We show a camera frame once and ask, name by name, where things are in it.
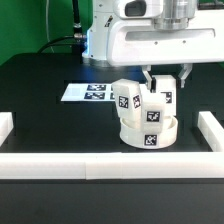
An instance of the black tabletop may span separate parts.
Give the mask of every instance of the black tabletop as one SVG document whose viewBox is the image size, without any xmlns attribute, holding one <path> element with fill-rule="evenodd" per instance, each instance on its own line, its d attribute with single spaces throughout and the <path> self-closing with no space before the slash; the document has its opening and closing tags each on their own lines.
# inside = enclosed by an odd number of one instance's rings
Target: black tabletop
<svg viewBox="0 0 224 224">
<path fill-rule="evenodd" d="M 153 66 L 152 74 L 178 76 L 179 65 Z M 140 67 L 100 68 L 70 54 L 20 54 L 0 67 L 0 112 L 13 112 L 15 128 L 1 152 L 142 152 L 119 138 L 114 102 L 61 102 L 69 83 L 144 83 Z M 196 64 L 177 90 L 178 137 L 157 151 L 209 151 L 197 128 L 199 111 L 224 121 L 224 70 Z"/>
<path fill-rule="evenodd" d="M 178 75 L 180 67 L 153 66 Z M 1 152 L 141 152 L 119 138 L 113 102 L 62 103 L 68 83 L 145 82 L 140 68 L 97 68 L 69 54 L 21 54 L 0 67 L 0 112 L 15 128 Z M 224 70 L 197 64 L 177 91 L 177 142 L 162 151 L 210 150 L 197 129 L 199 111 L 224 121 Z M 4 224 L 223 223 L 223 179 L 0 181 Z"/>
</svg>

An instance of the stacked white cylinder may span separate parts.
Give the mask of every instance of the stacked white cylinder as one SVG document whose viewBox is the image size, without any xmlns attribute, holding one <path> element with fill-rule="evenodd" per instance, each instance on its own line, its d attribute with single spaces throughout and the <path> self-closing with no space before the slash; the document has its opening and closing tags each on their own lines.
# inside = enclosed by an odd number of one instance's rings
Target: stacked white cylinder
<svg viewBox="0 0 224 224">
<path fill-rule="evenodd" d="M 121 139 L 134 147 L 159 149 L 176 141 L 177 120 L 167 116 L 164 94 L 150 93 L 138 82 L 121 79 L 112 83 L 121 122 Z"/>
</svg>

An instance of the black cable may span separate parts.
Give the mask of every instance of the black cable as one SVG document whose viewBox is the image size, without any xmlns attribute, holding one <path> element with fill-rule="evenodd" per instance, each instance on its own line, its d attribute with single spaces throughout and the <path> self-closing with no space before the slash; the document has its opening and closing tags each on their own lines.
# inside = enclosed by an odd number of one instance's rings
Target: black cable
<svg viewBox="0 0 224 224">
<path fill-rule="evenodd" d="M 44 51 L 46 48 L 48 48 L 52 44 L 55 44 L 55 43 L 63 41 L 63 40 L 69 40 L 69 39 L 74 39 L 74 36 L 64 36 L 64 37 L 60 37 L 60 38 L 51 40 L 50 42 L 46 43 L 43 47 L 41 47 L 37 53 L 41 53 L 42 51 Z"/>
<path fill-rule="evenodd" d="M 74 34 L 75 33 L 82 33 L 82 25 L 81 25 L 81 20 L 80 20 L 80 15 L 79 15 L 79 2 L 78 0 L 72 0 L 72 5 L 73 5 L 73 19 L 74 19 Z"/>
<path fill-rule="evenodd" d="M 38 51 L 38 53 L 42 53 L 44 50 L 46 50 L 49 47 L 64 47 L 64 46 L 75 46 L 77 45 L 76 43 L 61 43 L 61 44 L 49 44 L 45 48 L 41 48 L 42 50 Z"/>
</svg>

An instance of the white cube block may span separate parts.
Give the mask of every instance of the white cube block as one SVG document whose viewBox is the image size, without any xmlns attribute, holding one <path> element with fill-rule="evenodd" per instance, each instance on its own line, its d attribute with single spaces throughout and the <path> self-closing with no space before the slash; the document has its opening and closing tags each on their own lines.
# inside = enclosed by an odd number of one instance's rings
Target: white cube block
<svg viewBox="0 0 224 224">
<path fill-rule="evenodd" d="M 161 133 L 164 128 L 165 98 L 161 93 L 145 92 L 142 95 L 141 129 L 150 134 Z"/>
<path fill-rule="evenodd" d="M 166 99 L 166 116 L 176 116 L 176 79 L 172 75 L 155 75 L 156 93 Z"/>
<path fill-rule="evenodd" d="M 130 121 L 141 119 L 142 96 L 138 82 L 121 79 L 112 83 L 118 116 Z"/>
</svg>

